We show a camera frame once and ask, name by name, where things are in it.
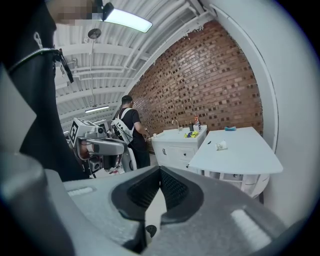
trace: black pants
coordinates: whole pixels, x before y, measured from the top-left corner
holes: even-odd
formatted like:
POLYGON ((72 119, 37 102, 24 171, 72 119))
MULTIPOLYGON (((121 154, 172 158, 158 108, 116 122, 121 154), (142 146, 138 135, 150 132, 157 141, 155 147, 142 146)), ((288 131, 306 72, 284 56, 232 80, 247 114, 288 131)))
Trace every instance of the black pants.
POLYGON ((136 167, 138 169, 150 166, 150 155, 148 150, 145 152, 140 152, 132 148, 132 151, 135 157, 136 167))

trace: white sink cabinet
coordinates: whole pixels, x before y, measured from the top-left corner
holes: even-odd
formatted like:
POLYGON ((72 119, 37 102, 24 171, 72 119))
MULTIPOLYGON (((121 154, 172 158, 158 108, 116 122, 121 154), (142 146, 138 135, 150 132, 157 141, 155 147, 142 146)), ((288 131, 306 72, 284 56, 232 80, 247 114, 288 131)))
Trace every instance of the white sink cabinet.
POLYGON ((190 132, 189 128, 164 130, 151 138, 151 143, 159 166, 173 167, 197 174, 200 170, 190 167, 189 162, 194 157, 207 136, 207 126, 201 125, 199 135, 195 138, 184 138, 190 132))

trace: white table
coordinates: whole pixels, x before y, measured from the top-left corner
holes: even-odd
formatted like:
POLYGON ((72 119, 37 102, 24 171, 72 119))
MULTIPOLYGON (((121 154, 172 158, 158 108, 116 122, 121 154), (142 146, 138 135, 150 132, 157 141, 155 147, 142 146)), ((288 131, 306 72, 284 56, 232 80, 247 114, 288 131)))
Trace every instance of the white table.
POLYGON ((272 149, 253 127, 210 131, 189 166, 203 170, 205 176, 228 181, 252 197, 264 190, 270 174, 283 171, 272 149), (222 141, 226 141, 227 149, 216 150, 216 143, 222 141))

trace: black t-shirt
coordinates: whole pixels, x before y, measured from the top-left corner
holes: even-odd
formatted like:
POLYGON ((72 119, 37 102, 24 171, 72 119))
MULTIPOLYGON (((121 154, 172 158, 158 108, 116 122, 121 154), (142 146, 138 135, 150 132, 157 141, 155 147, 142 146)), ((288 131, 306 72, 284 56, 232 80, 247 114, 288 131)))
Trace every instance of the black t-shirt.
MULTIPOLYGON (((123 108, 119 112, 119 118, 121 118, 122 113, 127 109, 127 107, 123 108)), ((131 130, 134 126, 134 123, 140 122, 140 117, 138 111, 135 109, 130 109, 122 118, 122 121, 124 124, 131 130)), ((133 150, 138 151, 146 151, 147 150, 147 143, 145 142, 145 139, 143 135, 136 131, 136 129, 133 130, 133 141, 129 144, 129 147, 133 150)))

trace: white backpack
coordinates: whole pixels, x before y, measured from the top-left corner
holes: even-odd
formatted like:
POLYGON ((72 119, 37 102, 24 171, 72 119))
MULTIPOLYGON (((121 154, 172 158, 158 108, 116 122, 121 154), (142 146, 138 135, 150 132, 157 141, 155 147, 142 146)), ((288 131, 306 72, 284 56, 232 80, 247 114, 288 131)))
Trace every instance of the white backpack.
POLYGON ((121 118, 119 117, 119 115, 114 119, 112 120, 111 122, 111 127, 113 127, 113 125, 117 128, 117 130, 120 132, 122 138, 123 138, 123 141, 129 145, 133 139, 134 139, 134 136, 133 136, 133 133, 134 133, 134 129, 135 129, 135 126, 132 127, 132 129, 129 129, 125 123, 122 121, 122 119, 125 117, 126 113, 129 111, 129 110, 132 110, 132 108, 128 107, 126 108, 122 115, 121 115, 121 118))

